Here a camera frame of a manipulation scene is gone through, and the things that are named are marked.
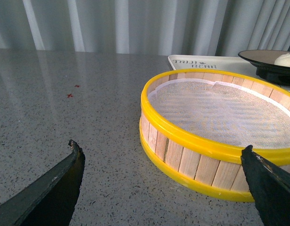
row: yellow plastic rim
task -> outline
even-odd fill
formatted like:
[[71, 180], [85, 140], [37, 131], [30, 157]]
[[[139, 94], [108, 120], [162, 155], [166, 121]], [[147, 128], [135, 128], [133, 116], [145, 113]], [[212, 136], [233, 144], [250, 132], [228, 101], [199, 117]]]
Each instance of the yellow plastic rim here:
[[[169, 72], [165, 72], [165, 73], [162, 73], [153, 77], [146, 83], [141, 93], [141, 109], [145, 117], [150, 122], [150, 124], [152, 124], [152, 126], [154, 126], [159, 132], [161, 132], [162, 134], [164, 134], [166, 137], [176, 142], [177, 144], [184, 146], [190, 150], [196, 151], [199, 154], [203, 154], [207, 157], [221, 160], [221, 161], [241, 164], [241, 159], [240, 159], [241, 151], [245, 147], [237, 147], [233, 145], [219, 143], [213, 140], [209, 140], [209, 139], [194, 135], [190, 132], [187, 132], [183, 130], [182, 128], [169, 122], [163, 116], [161, 116], [150, 104], [147, 97], [147, 91], [148, 91], [149, 86], [153, 82], [171, 74], [189, 73], [189, 72], [218, 73], [218, 74], [225, 74], [225, 75], [230, 75], [234, 77], [239, 77], [246, 80], [261, 83], [265, 86], [269, 86], [289, 97], [290, 97], [290, 92], [280, 87], [277, 87], [271, 83], [268, 83], [259, 79], [255, 79], [249, 76], [245, 76], [245, 75], [241, 75], [237, 73], [225, 72], [225, 71], [210, 70], [210, 69], [182, 69], [182, 70], [169, 71]], [[254, 151], [278, 166], [290, 164], [290, 148], [255, 149], [254, 147]]]
[[193, 180], [178, 171], [172, 169], [167, 164], [165, 164], [160, 158], [158, 158], [155, 153], [152, 152], [149, 145], [144, 139], [143, 133], [141, 131], [141, 123], [140, 123], [140, 138], [141, 145], [145, 150], [146, 155], [149, 159], [167, 176], [180, 183], [181, 185], [192, 189], [196, 192], [217, 198], [224, 199], [234, 202], [254, 202], [253, 196], [250, 192], [238, 192], [238, 191], [230, 191], [226, 189], [221, 189], [217, 187], [212, 187], [206, 184], [203, 184], [199, 181]]

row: black bowl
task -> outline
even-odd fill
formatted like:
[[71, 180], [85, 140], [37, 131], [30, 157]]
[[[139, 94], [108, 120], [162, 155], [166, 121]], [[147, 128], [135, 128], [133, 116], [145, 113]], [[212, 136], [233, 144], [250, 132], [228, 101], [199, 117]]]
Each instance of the black bowl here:
[[256, 75], [279, 85], [290, 85], [290, 67], [274, 65], [275, 60], [283, 55], [290, 53], [279, 50], [246, 50], [238, 53], [242, 59], [254, 65]]

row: wooden sieve frame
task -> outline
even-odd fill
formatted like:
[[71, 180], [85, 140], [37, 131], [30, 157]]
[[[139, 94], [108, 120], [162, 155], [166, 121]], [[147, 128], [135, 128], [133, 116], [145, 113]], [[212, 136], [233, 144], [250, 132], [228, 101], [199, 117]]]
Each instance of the wooden sieve frame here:
[[[169, 80], [183, 78], [237, 84], [273, 99], [289, 111], [290, 92], [237, 73], [183, 69], [153, 77], [141, 93], [141, 143], [147, 156], [160, 170], [178, 183], [200, 193], [231, 201], [253, 202], [241, 166], [240, 156], [244, 147], [223, 144], [187, 132], [162, 117], [150, 104], [148, 94], [157, 86]], [[290, 173], [290, 148], [254, 151]], [[189, 158], [194, 160], [190, 166], [186, 164], [190, 164]], [[214, 176], [204, 174], [205, 172], [196, 176], [200, 170], [210, 171]], [[190, 171], [195, 171], [195, 175], [190, 174]]]

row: white mesh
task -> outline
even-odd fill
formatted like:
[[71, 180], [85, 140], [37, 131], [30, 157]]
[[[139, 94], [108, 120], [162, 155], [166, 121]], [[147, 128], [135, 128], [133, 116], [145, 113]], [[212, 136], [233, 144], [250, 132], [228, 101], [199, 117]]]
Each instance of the white mesh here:
[[290, 111], [250, 89], [177, 79], [163, 83], [148, 98], [164, 118], [195, 135], [240, 147], [290, 147]]

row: granite surface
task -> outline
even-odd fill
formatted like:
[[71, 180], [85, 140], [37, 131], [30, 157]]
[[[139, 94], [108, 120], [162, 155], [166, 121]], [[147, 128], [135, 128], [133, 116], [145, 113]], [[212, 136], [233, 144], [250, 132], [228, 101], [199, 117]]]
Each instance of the granite surface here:
[[0, 49], [0, 204], [70, 154], [86, 156], [72, 226], [262, 226], [254, 203], [192, 191], [139, 139], [140, 96], [167, 57]]

